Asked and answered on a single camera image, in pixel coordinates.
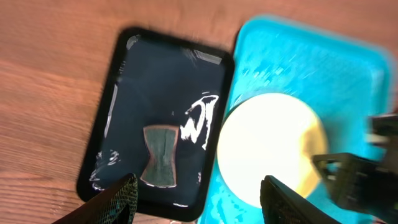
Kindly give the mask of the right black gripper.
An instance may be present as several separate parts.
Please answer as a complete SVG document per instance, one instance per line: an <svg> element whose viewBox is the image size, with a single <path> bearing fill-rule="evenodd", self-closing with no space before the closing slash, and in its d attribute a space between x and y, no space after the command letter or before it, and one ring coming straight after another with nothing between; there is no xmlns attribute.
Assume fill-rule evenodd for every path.
<svg viewBox="0 0 398 224"><path fill-rule="evenodd" d="M338 153L313 156L313 165L338 207L396 223L397 114L371 117L367 141L386 150L380 161Z"/></svg>

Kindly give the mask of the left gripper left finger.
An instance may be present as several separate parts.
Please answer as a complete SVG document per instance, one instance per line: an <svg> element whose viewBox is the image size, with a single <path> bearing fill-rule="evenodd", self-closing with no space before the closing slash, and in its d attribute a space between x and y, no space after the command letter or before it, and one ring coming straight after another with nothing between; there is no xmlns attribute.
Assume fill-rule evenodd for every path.
<svg viewBox="0 0 398 224"><path fill-rule="evenodd" d="M54 224L132 224L137 201L137 177L128 174Z"/></svg>

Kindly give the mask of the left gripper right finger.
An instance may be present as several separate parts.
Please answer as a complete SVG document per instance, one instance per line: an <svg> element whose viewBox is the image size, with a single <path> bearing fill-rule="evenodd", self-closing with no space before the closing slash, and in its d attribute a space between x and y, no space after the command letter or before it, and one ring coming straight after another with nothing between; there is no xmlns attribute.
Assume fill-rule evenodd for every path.
<svg viewBox="0 0 398 224"><path fill-rule="evenodd" d="M272 175L261 181L260 202L266 224L338 224Z"/></svg>

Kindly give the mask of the yellow-green plate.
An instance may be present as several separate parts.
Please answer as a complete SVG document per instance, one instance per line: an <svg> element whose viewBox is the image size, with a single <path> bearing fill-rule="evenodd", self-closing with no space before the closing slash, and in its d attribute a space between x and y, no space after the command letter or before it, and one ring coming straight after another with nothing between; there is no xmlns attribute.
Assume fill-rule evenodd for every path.
<svg viewBox="0 0 398 224"><path fill-rule="evenodd" d="M267 175L308 197L320 181L311 158L327 152L325 130L311 107L293 96L266 93L246 100L228 115L217 159L232 193L260 207L261 181Z"/></svg>

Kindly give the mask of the dark sponge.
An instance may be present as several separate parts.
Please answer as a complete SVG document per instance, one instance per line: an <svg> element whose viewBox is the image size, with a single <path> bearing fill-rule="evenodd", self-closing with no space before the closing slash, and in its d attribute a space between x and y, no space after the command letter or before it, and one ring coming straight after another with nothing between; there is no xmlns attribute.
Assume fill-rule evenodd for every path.
<svg viewBox="0 0 398 224"><path fill-rule="evenodd" d="M172 125L150 125L143 128L149 161L140 179L158 188L177 186L175 155L179 128Z"/></svg>

